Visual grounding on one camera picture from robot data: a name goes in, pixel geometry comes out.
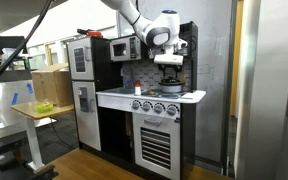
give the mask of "cable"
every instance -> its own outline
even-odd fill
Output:
[[[47,11],[49,10],[49,8],[51,7],[53,1],[55,0],[47,0],[47,2],[45,3],[40,16],[38,17],[38,19],[36,20],[33,28],[31,29],[30,33],[27,35],[27,37],[17,46],[16,50],[14,51],[14,53],[5,61],[5,63],[3,63],[0,66],[0,76],[1,74],[6,70],[6,68],[12,63],[12,61],[14,60],[14,58],[20,53],[20,51],[24,48],[24,46],[26,45],[26,43],[30,40],[30,38],[32,37],[32,35],[34,34],[34,32],[36,31],[36,29],[38,28],[38,26],[41,24],[41,22],[43,21]]]
[[[190,46],[192,46],[192,50],[191,50],[191,54],[192,54],[192,57],[197,57],[197,37],[196,36],[184,36],[182,38],[183,40],[185,41],[189,41],[191,43],[189,43]]]
[[[64,141],[61,139],[61,137],[57,134],[57,131],[56,131],[55,127],[54,127],[53,119],[52,119],[52,118],[51,118],[51,124],[52,124],[53,130],[54,130],[55,134],[57,135],[58,139],[60,139],[60,140],[62,141],[62,143],[64,143],[65,145],[69,146],[70,148],[75,149],[73,146],[71,146],[71,145],[69,145],[68,143],[64,142]]]
[[[140,12],[140,10],[138,10],[138,0],[135,1],[135,4],[136,4],[136,10],[137,10],[138,12]]]

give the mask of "wooden table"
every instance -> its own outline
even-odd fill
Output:
[[[40,105],[40,104],[43,104],[43,103],[29,102],[29,103],[23,103],[23,104],[17,104],[17,105],[11,106],[12,109],[26,116],[25,128],[26,128],[27,139],[28,139],[28,143],[30,146],[31,155],[33,159],[33,162],[29,163],[29,165],[33,169],[38,169],[44,166],[44,164],[42,163],[41,152],[40,152],[40,148],[39,148],[38,141],[37,141],[34,120],[40,120],[40,119],[47,118],[47,117],[58,116],[58,115],[65,114],[74,110],[74,105],[63,106],[63,107],[54,106],[53,110],[50,112],[38,113],[35,111],[35,106]]]

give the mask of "wooden floor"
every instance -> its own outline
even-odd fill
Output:
[[[142,179],[124,169],[111,164],[89,152],[75,149],[70,153],[50,162],[55,166],[59,175],[56,180],[64,179],[114,179],[136,180]],[[195,167],[189,180],[228,180],[225,176]]]

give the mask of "oven door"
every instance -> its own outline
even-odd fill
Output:
[[[170,179],[180,179],[180,124],[133,113],[135,163]]]

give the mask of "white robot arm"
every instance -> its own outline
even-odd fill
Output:
[[[162,14],[152,22],[144,18],[130,0],[101,1],[122,14],[128,23],[133,26],[136,35],[149,47],[164,46],[165,54],[155,56],[155,60],[174,59],[174,61],[180,61],[182,63],[182,56],[173,55],[174,52],[187,46],[187,42],[178,37],[180,18],[177,12],[164,10]]]

